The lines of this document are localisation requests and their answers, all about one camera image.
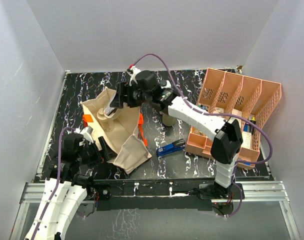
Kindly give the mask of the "clear bottle silver cap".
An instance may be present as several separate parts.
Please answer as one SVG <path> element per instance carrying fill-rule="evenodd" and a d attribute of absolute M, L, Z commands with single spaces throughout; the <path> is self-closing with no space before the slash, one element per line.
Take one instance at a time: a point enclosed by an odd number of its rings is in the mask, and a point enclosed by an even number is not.
<path fill-rule="evenodd" d="M 117 108 L 107 105 L 103 110 L 103 114 L 106 118 L 111 118 L 117 112 L 117 110 Z"/>

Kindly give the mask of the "canvas tote bag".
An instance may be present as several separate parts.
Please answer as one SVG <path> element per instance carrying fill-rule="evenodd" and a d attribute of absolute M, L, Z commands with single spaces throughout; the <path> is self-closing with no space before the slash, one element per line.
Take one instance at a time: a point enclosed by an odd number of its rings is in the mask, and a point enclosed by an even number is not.
<path fill-rule="evenodd" d="M 106 87 L 96 98 L 84 101 L 81 105 L 83 114 L 92 117 L 93 122 L 89 122 L 88 126 L 93 128 L 91 135 L 96 146 L 100 150 L 102 149 L 98 138 L 103 137 L 108 146 L 116 153 L 116 158 L 108 162 L 130 174 L 152 155 L 139 138 L 138 121 L 141 113 L 139 107 L 118 109 L 114 115 L 115 128 L 112 131 L 104 131 L 98 122 L 98 110 L 104 109 L 115 93 L 115 90 Z"/>

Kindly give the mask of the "orange bag handle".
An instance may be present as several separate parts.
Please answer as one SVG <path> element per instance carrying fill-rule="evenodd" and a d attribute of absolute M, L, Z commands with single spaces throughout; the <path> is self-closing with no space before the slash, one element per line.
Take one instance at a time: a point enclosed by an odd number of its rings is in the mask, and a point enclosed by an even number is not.
<path fill-rule="evenodd" d="M 92 123 L 93 119 L 89 114 L 84 114 L 82 116 L 82 121 L 85 127 L 88 126 L 88 123 Z M 144 131 L 143 131 L 143 124 L 144 124 L 144 117 L 142 115 L 142 113 L 140 113 L 139 115 L 139 120 L 138 120 L 138 130 L 139 130 L 139 138 L 143 141 L 144 145 L 147 147 L 148 146 L 148 142 L 147 139 L 144 137 Z"/>

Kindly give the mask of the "white square bottle black cap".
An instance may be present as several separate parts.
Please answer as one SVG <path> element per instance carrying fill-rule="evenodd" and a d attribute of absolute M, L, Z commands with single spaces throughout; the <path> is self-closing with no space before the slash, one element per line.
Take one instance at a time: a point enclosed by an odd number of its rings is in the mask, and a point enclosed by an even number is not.
<path fill-rule="evenodd" d="M 161 90 L 167 90 L 172 88 L 172 84 L 170 83 L 170 81 L 164 79 L 159 82 L 158 86 Z"/>

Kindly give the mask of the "green bottle white cap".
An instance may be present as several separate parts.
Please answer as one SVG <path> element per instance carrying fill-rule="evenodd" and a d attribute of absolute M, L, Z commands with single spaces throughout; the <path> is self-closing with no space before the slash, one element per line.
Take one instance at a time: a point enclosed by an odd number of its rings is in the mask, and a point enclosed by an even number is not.
<path fill-rule="evenodd" d="M 169 116 L 167 114 L 162 114 L 162 123 L 167 126 L 167 127 L 171 127 L 175 124 L 176 122 L 176 118 Z"/>

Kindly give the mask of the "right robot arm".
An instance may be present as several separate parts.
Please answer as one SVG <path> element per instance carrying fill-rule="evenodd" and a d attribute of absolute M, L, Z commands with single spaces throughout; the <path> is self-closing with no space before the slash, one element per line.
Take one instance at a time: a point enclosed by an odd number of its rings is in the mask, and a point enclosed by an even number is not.
<path fill-rule="evenodd" d="M 206 190 L 213 197 L 225 199 L 233 192 L 234 169 L 243 143 L 239 122 L 224 119 L 190 103 L 172 88 L 169 81 L 158 82 L 156 75 L 143 70 L 130 70 L 130 80 L 117 84 L 116 92 L 104 112 L 111 115 L 124 107 L 150 104 L 157 112 L 182 120 L 205 134 L 212 142 L 211 156 L 216 161 L 216 175 Z"/>

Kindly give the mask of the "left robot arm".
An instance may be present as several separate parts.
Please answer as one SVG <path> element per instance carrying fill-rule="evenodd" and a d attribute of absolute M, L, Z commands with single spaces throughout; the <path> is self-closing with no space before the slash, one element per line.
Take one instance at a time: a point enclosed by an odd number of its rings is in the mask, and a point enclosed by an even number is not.
<path fill-rule="evenodd" d="M 45 174 L 41 201 L 25 239 L 63 240 L 84 200 L 93 200 L 96 210 L 100 201 L 110 199 L 110 186 L 96 184 L 91 176 L 79 173 L 82 165 L 99 163 L 106 168 L 117 156 L 102 136 L 93 140 L 88 131 L 86 128 L 60 137 L 57 156 Z"/>

